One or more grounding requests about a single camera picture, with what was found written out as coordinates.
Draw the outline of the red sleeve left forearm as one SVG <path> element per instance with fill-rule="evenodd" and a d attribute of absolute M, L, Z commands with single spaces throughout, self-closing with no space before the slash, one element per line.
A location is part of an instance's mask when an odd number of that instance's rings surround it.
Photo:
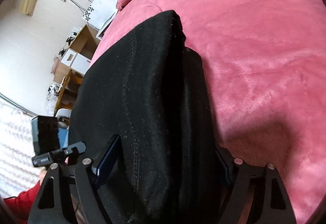
<path fill-rule="evenodd" d="M 41 180 L 39 180 L 33 188 L 22 191 L 18 196 L 4 199 L 5 204 L 17 218 L 19 223 L 28 223 L 29 214 L 40 187 Z"/>

